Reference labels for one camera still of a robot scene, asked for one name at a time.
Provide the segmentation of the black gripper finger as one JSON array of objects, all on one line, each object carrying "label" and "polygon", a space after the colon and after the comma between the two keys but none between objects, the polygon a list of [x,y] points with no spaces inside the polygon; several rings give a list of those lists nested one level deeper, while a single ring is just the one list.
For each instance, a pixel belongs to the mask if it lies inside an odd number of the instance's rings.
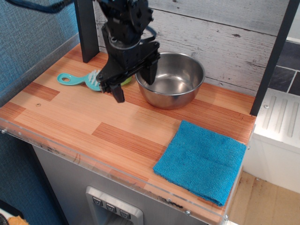
[{"label": "black gripper finger", "polygon": [[142,79],[148,84],[148,85],[152,85],[155,81],[155,77],[156,77],[156,72],[157,72],[157,65],[150,65],[147,67],[144,67],[141,71],[141,77]]},{"label": "black gripper finger", "polygon": [[115,100],[118,103],[125,102],[124,93],[123,93],[121,85],[118,84],[118,85],[112,86],[112,95],[114,96]]}]

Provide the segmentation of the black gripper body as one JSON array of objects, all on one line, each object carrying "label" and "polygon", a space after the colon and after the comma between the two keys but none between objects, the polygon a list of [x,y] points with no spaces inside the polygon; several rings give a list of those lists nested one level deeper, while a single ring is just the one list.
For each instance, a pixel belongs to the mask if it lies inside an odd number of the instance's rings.
[{"label": "black gripper body", "polygon": [[138,35],[133,42],[125,44],[111,35],[107,23],[103,25],[108,61],[97,75],[102,92],[112,92],[113,85],[120,85],[147,66],[156,64],[158,68],[160,44],[155,41],[156,32],[149,26],[146,30],[151,37],[141,39],[141,35]]}]

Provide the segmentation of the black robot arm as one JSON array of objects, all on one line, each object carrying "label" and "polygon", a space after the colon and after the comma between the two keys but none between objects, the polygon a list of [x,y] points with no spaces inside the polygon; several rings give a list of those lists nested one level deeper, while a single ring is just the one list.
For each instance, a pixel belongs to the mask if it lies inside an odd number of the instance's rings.
[{"label": "black robot arm", "polygon": [[100,0],[107,21],[101,28],[108,61],[97,75],[102,92],[125,101],[121,83],[136,73],[151,85],[155,81],[160,54],[156,32],[149,27],[152,9],[146,0]]}]

